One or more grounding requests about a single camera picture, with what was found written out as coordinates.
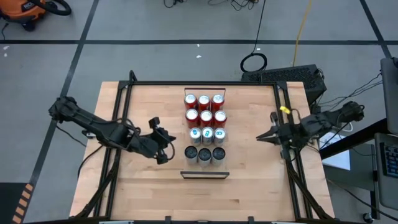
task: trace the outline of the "shop vacuum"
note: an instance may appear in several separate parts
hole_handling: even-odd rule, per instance
[[[72,10],[64,0],[54,0],[65,8],[58,10],[52,1],[46,0],[0,0],[0,18],[8,22],[21,24],[26,31],[35,29],[35,22],[44,17],[46,12],[59,16],[70,15]]]

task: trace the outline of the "wooden table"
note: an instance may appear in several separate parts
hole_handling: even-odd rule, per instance
[[[111,119],[117,86],[117,82],[102,84],[95,115]],[[160,126],[177,137],[173,142],[176,155],[172,161],[158,166],[154,159],[123,151],[111,218],[164,220],[170,215],[172,220],[247,221],[248,216],[253,216],[256,221],[293,221],[280,146],[256,141],[256,136],[272,125],[269,119],[275,111],[272,87],[212,86],[226,88],[224,110],[228,115],[228,140],[223,147],[230,176],[225,180],[187,180],[180,175],[187,166],[183,151],[189,145],[183,104],[185,87],[133,86],[128,118],[146,134],[150,131],[148,120],[158,116]],[[302,117],[308,116],[302,83],[288,83],[288,88],[292,108],[298,109]],[[85,156],[98,146],[95,139],[89,140]],[[76,215],[98,188],[104,152],[104,149],[98,152],[83,166],[70,215]],[[301,153],[309,191],[324,210],[334,216],[319,153],[309,147]],[[302,194],[297,190],[301,214],[305,217]],[[107,198],[108,191],[103,195],[102,215]]]

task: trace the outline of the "concrete floor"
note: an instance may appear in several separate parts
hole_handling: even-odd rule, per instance
[[[49,14],[34,32],[10,24],[4,31],[7,41],[0,41],[0,182],[29,181],[49,129],[47,110],[62,88],[79,105],[94,111],[101,82],[125,80],[130,69],[139,80],[240,80],[239,63],[253,45],[228,40],[255,39],[261,14],[261,4],[236,12],[228,3],[209,6],[198,0],[172,9],[166,9],[161,0],[68,2],[72,15]],[[292,42],[273,43],[295,40],[307,3],[266,2],[259,39],[269,41],[257,47],[267,55],[268,69],[291,66]],[[366,3],[384,40],[398,40],[393,20],[398,1]],[[315,63],[324,71],[328,91],[322,101],[348,95],[365,84],[379,73],[379,61],[385,57],[357,0],[314,0],[301,39],[325,40],[300,45],[296,61],[296,65]],[[398,46],[388,45],[388,49],[398,55]],[[248,68],[259,63],[253,59]],[[353,124],[354,132],[385,117],[382,86],[353,100],[366,106],[365,119]],[[85,141],[78,126],[62,127]],[[68,217],[83,150],[55,131],[25,222]],[[368,192],[348,188],[369,201]],[[369,209],[344,191],[332,185],[329,189],[336,217],[361,222],[361,214]],[[398,217],[398,212],[382,209]],[[378,222],[392,220],[382,217]]]

